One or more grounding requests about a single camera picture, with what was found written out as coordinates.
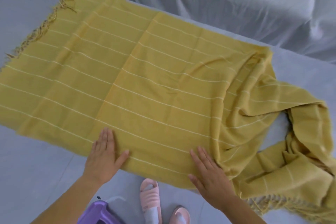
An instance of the white sock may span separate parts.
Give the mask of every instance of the white sock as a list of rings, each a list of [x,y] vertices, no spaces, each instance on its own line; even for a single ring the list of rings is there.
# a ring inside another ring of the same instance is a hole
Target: white sock
[[[183,218],[182,214],[180,213],[177,213],[176,214],[176,217],[177,217],[177,223],[178,224],[187,224],[186,220]]]
[[[147,185],[147,187],[143,191],[148,191],[148,190],[151,190],[153,188],[154,188],[154,186],[152,184],[149,184],[149,185]],[[147,209],[143,213],[143,215],[145,217],[146,224],[159,224],[159,214],[158,214],[157,207],[152,207],[152,208]]]

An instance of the person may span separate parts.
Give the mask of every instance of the person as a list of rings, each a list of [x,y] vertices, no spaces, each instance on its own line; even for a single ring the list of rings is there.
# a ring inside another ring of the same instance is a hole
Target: person
[[[204,148],[198,147],[198,155],[193,150],[190,154],[201,178],[191,174],[189,178],[210,205],[223,212],[233,224],[265,224],[245,201],[236,196],[224,171],[216,165]],[[112,179],[128,155],[129,151],[126,150],[119,158],[115,158],[114,133],[104,128],[99,139],[92,145],[83,175],[31,224],[75,224],[98,189]],[[161,224],[160,198],[156,181],[151,179],[143,181],[140,199],[146,224]],[[178,207],[169,223],[190,224],[190,215],[185,208]]]

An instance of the purple plastic basket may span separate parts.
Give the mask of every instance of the purple plastic basket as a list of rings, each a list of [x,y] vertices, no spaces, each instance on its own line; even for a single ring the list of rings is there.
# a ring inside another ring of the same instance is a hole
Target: purple plastic basket
[[[93,202],[78,219],[77,224],[122,224],[107,209],[108,203],[103,200]]]

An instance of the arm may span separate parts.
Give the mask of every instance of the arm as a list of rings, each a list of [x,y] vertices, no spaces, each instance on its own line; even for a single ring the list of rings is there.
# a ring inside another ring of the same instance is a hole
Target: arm
[[[75,224],[98,189],[107,183],[128,158],[128,151],[115,160],[111,130],[104,128],[92,145],[83,175],[31,224]]]
[[[217,208],[232,222],[232,224],[266,224],[249,205],[236,196],[232,184],[224,171],[217,166],[204,148],[198,147],[199,157],[190,151],[202,180],[189,175],[191,182],[204,199]]]

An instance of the hand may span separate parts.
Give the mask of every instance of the hand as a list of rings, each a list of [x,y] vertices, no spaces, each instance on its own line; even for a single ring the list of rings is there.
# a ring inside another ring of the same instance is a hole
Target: hand
[[[115,160],[113,133],[110,129],[104,128],[99,135],[99,139],[92,144],[82,177],[101,186],[112,179],[127,160],[128,154],[129,150],[126,150]]]
[[[189,179],[209,204],[222,211],[223,207],[236,197],[233,186],[224,171],[217,166],[204,148],[198,147],[198,153],[199,157],[193,150],[190,151],[202,178],[199,180],[189,174]]]

